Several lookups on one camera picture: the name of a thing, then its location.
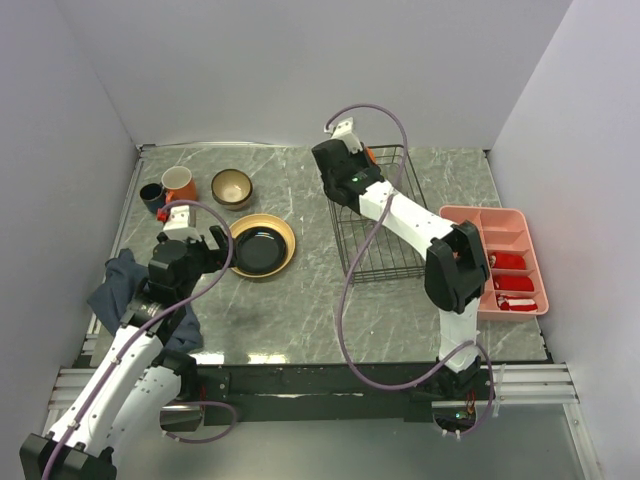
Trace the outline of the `orange mug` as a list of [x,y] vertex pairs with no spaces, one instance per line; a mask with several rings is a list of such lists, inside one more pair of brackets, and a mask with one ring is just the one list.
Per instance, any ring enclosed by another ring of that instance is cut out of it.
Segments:
[[166,192],[166,203],[176,200],[198,200],[195,180],[187,167],[173,166],[167,169],[161,177],[161,184]]

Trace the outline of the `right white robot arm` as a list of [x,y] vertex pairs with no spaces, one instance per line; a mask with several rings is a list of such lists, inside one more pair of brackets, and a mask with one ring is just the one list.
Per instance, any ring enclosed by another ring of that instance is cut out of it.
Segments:
[[[473,385],[479,358],[488,356],[477,343],[479,304],[489,278],[478,228],[469,221],[446,220],[400,193],[365,149],[352,153],[344,141],[330,139],[314,146],[311,153],[328,199],[374,222],[349,266],[335,314],[336,335],[347,366],[363,383],[383,391],[413,388],[439,373],[440,391],[450,398],[462,397]],[[352,361],[343,332],[351,277],[381,228],[421,255],[424,289],[439,312],[438,362],[422,376],[396,385],[367,378]]]

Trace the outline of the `beige plate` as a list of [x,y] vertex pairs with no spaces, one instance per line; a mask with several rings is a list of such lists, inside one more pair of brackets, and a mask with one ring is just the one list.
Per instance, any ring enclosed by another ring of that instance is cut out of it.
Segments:
[[237,220],[236,222],[234,222],[231,225],[231,233],[233,235],[234,240],[245,230],[247,230],[248,228],[251,227],[256,227],[256,226],[266,226],[266,227],[270,227],[273,228],[274,230],[278,231],[285,239],[287,248],[288,248],[288,253],[286,256],[286,259],[284,261],[284,263],[275,271],[265,274],[265,275],[249,275],[246,273],[241,272],[237,267],[236,267],[236,247],[234,248],[235,250],[235,266],[232,268],[232,270],[243,277],[246,278],[252,278],[252,279],[260,279],[260,278],[266,278],[269,276],[272,276],[276,273],[278,273],[279,271],[281,271],[282,269],[284,269],[289,262],[292,260],[294,253],[295,253],[295,249],[296,249],[296,239],[295,239],[295,235],[294,232],[292,230],[292,228],[289,226],[289,224],[284,221],[283,219],[281,219],[280,217],[274,216],[274,215],[270,215],[270,214],[266,214],[266,213],[259,213],[259,214],[250,214],[250,215],[246,215],[242,218],[240,218],[239,220]]

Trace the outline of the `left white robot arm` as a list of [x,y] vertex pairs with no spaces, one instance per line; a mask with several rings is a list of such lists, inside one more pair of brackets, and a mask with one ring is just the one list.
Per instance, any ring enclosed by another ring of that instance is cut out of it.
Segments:
[[148,418],[173,402],[201,406],[196,361],[168,348],[198,298],[200,277],[222,276],[233,263],[228,226],[210,230],[210,249],[195,230],[164,230],[138,283],[109,353],[66,413],[44,435],[31,434],[19,457],[28,479],[113,479],[115,452]]

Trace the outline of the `orange plate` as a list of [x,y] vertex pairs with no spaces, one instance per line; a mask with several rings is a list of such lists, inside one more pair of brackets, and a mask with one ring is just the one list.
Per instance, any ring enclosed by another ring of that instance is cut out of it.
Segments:
[[376,165],[377,164],[376,157],[375,157],[373,151],[369,147],[364,147],[364,153],[366,154],[368,162],[369,162],[370,165]]

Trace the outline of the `dark blue mug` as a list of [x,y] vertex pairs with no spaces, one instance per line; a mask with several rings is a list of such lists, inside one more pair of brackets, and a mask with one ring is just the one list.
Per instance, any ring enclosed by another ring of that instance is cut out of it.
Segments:
[[162,184],[148,183],[139,190],[139,197],[154,216],[165,205],[166,191]]

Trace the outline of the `dark brown patterned bowl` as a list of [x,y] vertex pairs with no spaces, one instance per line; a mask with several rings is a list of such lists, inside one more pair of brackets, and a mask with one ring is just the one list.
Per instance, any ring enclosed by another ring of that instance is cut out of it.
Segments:
[[214,201],[231,211],[247,207],[253,191],[250,177],[237,169],[221,170],[214,175],[211,181],[211,194]]

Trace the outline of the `black plate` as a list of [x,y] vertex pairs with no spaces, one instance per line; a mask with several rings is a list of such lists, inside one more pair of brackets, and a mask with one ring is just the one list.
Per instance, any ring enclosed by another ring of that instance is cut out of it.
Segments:
[[235,239],[236,267],[249,275],[265,275],[278,269],[285,261],[288,248],[284,237],[266,226],[243,231]]

